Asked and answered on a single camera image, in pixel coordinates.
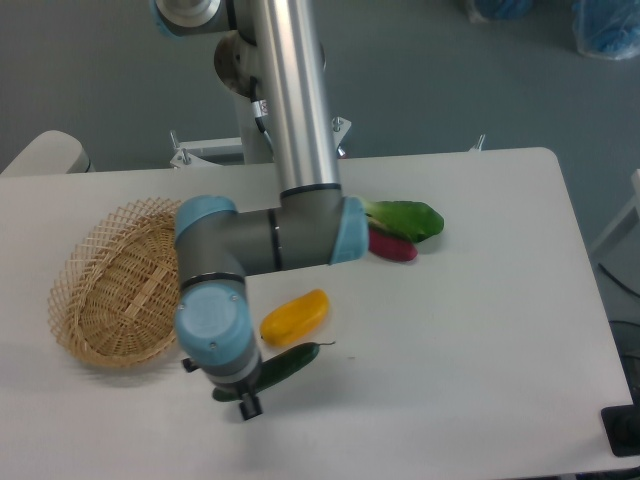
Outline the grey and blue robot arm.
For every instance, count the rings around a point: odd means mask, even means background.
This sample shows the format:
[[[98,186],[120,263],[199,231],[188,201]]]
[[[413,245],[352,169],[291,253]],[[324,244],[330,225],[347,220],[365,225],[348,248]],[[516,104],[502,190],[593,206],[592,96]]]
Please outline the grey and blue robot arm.
[[[280,203],[242,213],[228,198],[195,197],[179,207],[174,237],[174,328],[187,365],[234,394],[248,420],[262,412],[263,363],[246,278],[361,258],[364,208],[342,191],[310,2],[155,1],[151,9],[171,36],[227,30],[257,49],[260,69],[250,88],[266,102]]]

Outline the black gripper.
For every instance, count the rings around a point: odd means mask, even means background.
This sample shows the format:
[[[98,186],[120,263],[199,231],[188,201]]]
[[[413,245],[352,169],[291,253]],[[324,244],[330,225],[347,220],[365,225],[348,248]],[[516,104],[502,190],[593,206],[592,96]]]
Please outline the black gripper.
[[[257,360],[253,366],[248,366],[244,371],[223,377],[214,376],[189,357],[182,359],[181,365],[187,373],[202,370],[216,389],[223,393],[230,394],[234,399],[238,400],[243,419],[253,419],[263,413],[260,399],[258,395],[253,392],[257,377],[261,371],[262,363],[260,360]]]

